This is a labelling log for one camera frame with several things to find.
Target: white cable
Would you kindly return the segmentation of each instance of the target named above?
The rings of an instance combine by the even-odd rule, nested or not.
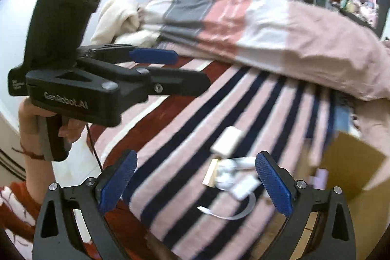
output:
[[[231,216],[231,217],[218,216],[218,215],[213,214],[211,210],[209,210],[208,208],[205,208],[203,206],[198,206],[198,210],[200,210],[202,213],[205,213],[205,214],[208,214],[208,215],[220,218],[220,219],[238,220],[238,219],[241,219],[241,218],[249,215],[249,213],[251,213],[251,211],[253,211],[255,206],[256,206],[256,196],[251,192],[249,194],[248,205],[246,206],[246,208],[241,213],[238,213],[237,215],[234,215],[234,216]]]

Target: white floor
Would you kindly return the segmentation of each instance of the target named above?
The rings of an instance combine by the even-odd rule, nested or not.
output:
[[[61,187],[80,185],[88,177],[97,178],[99,176],[98,162],[89,150],[86,139],[87,130],[85,129],[81,138],[72,145],[69,157],[63,162],[53,162],[55,178]],[[81,211],[75,210],[75,217],[83,241],[89,241],[90,235]]]

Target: silver bolt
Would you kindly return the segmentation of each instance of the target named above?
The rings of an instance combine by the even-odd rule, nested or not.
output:
[[[333,188],[333,190],[334,190],[335,193],[337,193],[337,194],[341,194],[341,193],[342,193],[342,189],[341,189],[341,187],[339,187],[339,186],[335,186],[335,187]]]
[[[85,180],[85,184],[87,184],[88,186],[91,186],[91,185],[94,185],[94,184],[95,184],[95,181],[96,181],[95,178],[87,178],[87,179]]]
[[[155,84],[155,92],[159,94],[163,92],[163,86],[160,83]]]
[[[305,189],[307,187],[307,184],[305,181],[298,181],[297,183],[297,186],[300,188],[300,189]]]
[[[141,74],[148,74],[149,73],[149,70],[146,69],[146,68],[137,68],[135,69],[138,73],[141,73]]]
[[[102,83],[102,88],[106,89],[107,91],[113,91],[114,89],[117,89],[119,85],[112,81],[107,81]]]
[[[58,187],[58,184],[57,184],[57,183],[52,183],[52,184],[49,185],[49,190],[53,191],[53,190],[55,190],[57,187]]]

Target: blue textured pad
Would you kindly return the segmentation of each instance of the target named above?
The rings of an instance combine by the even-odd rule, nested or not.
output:
[[[129,151],[127,157],[101,191],[100,204],[98,206],[100,213],[104,215],[116,207],[137,168],[137,161],[137,153],[134,150]]]
[[[138,48],[130,51],[129,57],[138,63],[175,64],[179,56],[171,50]]]
[[[291,193],[262,153],[256,156],[256,172],[276,210],[289,217],[293,212]]]

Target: bracelet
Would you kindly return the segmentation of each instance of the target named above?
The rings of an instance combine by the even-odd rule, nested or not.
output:
[[[45,158],[44,158],[44,156],[42,156],[42,155],[37,155],[37,154],[35,154],[34,152],[30,152],[30,151],[27,151],[26,149],[25,149],[25,147],[23,147],[23,145],[20,143],[20,147],[22,148],[22,150],[23,151],[20,151],[20,150],[18,150],[18,149],[15,149],[14,147],[12,147],[11,149],[12,150],[14,150],[14,151],[16,151],[16,152],[18,152],[18,153],[20,153],[20,154],[24,154],[24,155],[26,155],[27,157],[30,157],[31,159],[34,159],[34,160],[45,160]]]

